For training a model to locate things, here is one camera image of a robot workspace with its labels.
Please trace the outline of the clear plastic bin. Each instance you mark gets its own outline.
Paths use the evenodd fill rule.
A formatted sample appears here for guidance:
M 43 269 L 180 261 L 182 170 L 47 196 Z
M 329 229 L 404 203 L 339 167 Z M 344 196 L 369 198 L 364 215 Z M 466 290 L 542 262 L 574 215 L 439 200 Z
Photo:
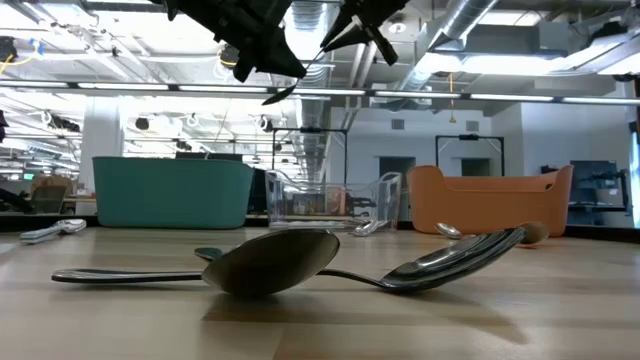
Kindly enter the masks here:
M 388 172 L 367 184 L 294 181 L 279 170 L 265 174 L 272 229 L 317 228 L 352 232 L 368 220 L 387 220 L 377 231 L 397 228 L 402 175 Z

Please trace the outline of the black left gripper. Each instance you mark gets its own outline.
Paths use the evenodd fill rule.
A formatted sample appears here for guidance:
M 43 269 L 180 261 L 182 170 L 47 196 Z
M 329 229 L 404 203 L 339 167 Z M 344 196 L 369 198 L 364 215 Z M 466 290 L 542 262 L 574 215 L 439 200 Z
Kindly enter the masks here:
M 167 0 L 167 17 L 183 13 L 212 33 L 214 40 L 250 42 L 260 40 L 258 52 L 243 50 L 233 69 L 244 83 L 258 72 L 303 78 L 306 69 L 287 44 L 279 27 L 293 0 Z

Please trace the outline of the white column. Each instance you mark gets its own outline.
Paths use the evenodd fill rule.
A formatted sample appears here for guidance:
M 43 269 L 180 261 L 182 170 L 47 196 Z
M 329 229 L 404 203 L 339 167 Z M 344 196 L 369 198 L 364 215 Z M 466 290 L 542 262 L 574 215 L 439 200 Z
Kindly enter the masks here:
M 78 183 L 88 193 L 95 191 L 93 158 L 121 156 L 126 114 L 117 98 L 91 97 L 85 108 Z

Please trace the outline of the blue lit screen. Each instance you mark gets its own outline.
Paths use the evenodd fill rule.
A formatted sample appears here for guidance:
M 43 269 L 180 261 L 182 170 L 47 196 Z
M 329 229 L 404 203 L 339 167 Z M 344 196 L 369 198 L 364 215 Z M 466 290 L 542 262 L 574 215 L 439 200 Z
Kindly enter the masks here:
M 630 146 L 629 175 L 632 219 L 634 227 L 640 229 L 640 143 L 636 131 L 631 132 Z

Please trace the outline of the black computer monitor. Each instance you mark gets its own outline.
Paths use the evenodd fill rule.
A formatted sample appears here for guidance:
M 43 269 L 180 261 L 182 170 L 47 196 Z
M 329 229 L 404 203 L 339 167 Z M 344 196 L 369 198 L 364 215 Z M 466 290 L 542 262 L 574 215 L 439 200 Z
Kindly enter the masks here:
M 627 170 L 615 161 L 572 160 L 569 209 L 626 212 L 629 208 Z

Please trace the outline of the long ceiling light strip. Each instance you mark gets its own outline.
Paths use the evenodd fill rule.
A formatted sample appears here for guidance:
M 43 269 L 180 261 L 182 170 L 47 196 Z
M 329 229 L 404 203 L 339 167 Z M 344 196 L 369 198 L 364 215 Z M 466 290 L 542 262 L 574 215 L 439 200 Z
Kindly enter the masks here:
M 257 96 L 265 97 L 281 92 L 281 87 L 273 86 L 236 86 L 236 85 L 183 85 L 183 84 L 146 84 L 146 83 L 110 83 L 110 82 L 57 82 L 32 80 L 0 80 L 0 88 L 20 91 L 42 91 L 60 93 L 104 93 L 111 95 L 154 95 L 154 96 Z M 487 94 L 487 93 L 451 93 L 404 90 L 376 89 L 340 89 L 340 88 L 303 88 L 291 91 L 293 95 L 303 97 L 364 97 L 408 100 L 454 100 L 454 101 L 491 101 L 522 103 L 558 103 L 567 105 L 605 105 L 640 106 L 639 98 Z

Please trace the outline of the orange plastic bin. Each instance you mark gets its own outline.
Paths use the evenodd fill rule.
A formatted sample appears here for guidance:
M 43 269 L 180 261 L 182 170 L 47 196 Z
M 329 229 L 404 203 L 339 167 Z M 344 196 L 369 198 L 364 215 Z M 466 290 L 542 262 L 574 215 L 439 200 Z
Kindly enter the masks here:
M 445 176 L 433 165 L 408 172 L 411 222 L 434 234 L 444 223 L 465 234 L 540 222 L 550 235 L 565 232 L 574 167 L 536 176 Z

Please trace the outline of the brown office chair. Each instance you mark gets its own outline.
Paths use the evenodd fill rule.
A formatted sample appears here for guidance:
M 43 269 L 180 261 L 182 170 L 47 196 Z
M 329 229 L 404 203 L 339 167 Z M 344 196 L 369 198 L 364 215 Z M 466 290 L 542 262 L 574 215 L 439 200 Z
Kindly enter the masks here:
M 31 184 L 29 202 L 36 213 L 60 214 L 72 188 L 72 181 L 67 177 L 37 174 Z

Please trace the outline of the silver ventilation duct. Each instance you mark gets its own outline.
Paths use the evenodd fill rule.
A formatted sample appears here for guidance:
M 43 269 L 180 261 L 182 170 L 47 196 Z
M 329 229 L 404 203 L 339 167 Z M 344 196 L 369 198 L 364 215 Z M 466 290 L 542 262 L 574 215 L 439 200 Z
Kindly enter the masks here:
M 284 17 L 286 40 L 301 62 L 315 58 L 332 20 L 334 6 L 322 2 L 294 1 Z M 324 88 L 329 84 L 330 69 L 319 63 L 307 69 L 306 76 L 299 81 L 298 88 Z M 284 101 L 286 126 L 288 128 L 323 128 L 328 126 L 327 103 L 325 100 L 303 99 L 290 96 Z M 284 172 L 295 180 L 318 182 L 325 155 L 326 136 L 290 133 L 293 137 L 294 165 Z
M 467 36 L 499 0 L 450 0 L 442 16 L 422 25 L 414 43 L 415 63 L 396 90 L 419 91 L 438 73 L 435 51 L 462 51 Z

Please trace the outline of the teal green plastic bin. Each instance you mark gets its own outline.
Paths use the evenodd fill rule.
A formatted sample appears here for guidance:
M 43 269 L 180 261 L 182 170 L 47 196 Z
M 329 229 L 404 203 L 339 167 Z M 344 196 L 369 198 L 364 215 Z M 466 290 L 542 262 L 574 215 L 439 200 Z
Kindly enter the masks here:
M 248 211 L 254 169 L 230 160 L 95 157 L 105 227 L 234 229 Z

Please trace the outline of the black metal spoon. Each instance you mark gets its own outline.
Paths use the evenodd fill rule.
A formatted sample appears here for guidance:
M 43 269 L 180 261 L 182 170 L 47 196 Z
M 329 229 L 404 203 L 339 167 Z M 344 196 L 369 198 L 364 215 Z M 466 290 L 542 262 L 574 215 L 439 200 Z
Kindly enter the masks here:
M 247 240 L 224 252 L 200 247 L 196 256 L 209 264 L 205 282 L 243 297 L 281 292 L 323 270 L 337 255 L 339 238 L 325 229 L 287 229 Z
M 419 292 L 439 287 L 480 270 L 505 255 L 522 241 L 524 237 L 525 230 L 521 227 L 507 228 L 475 235 L 448 247 L 423 255 L 415 260 L 405 262 L 379 279 L 347 270 L 330 269 L 328 267 L 329 264 L 314 276 L 331 276 L 350 279 L 378 287 L 388 292 Z M 54 271 L 51 274 L 51 280 L 61 283 L 91 285 L 198 280 L 205 282 L 203 272 L 206 267 L 200 271 L 192 272 L 135 272 L 89 268 L 62 269 Z
M 305 67 L 305 71 L 308 71 L 309 68 L 316 63 L 319 58 L 321 57 L 321 55 L 324 53 L 323 49 L 320 49 L 318 51 L 318 53 L 314 56 L 314 58 L 306 65 Z M 286 99 L 289 95 L 291 95 L 293 93 L 293 91 L 297 88 L 297 86 L 299 85 L 300 81 L 302 79 L 304 79 L 306 77 L 306 75 L 303 75 L 301 78 L 297 79 L 291 86 L 285 88 L 284 90 L 279 90 L 278 92 L 276 92 L 274 95 L 272 95 L 271 97 L 269 97 L 268 99 L 266 99 L 263 102 L 263 105 L 272 105 L 275 103 L 278 103 L 284 99 Z

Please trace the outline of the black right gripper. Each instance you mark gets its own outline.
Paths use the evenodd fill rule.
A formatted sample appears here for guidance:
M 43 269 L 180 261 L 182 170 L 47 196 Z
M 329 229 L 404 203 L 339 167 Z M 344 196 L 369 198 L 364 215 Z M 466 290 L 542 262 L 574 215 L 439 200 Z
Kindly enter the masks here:
M 321 42 L 321 49 L 330 52 L 350 45 L 367 44 L 368 35 L 381 52 L 385 62 L 392 66 L 398 55 L 379 30 L 389 17 L 402 10 L 408 0 L 345 0 L 347 13 L 340 12 Z

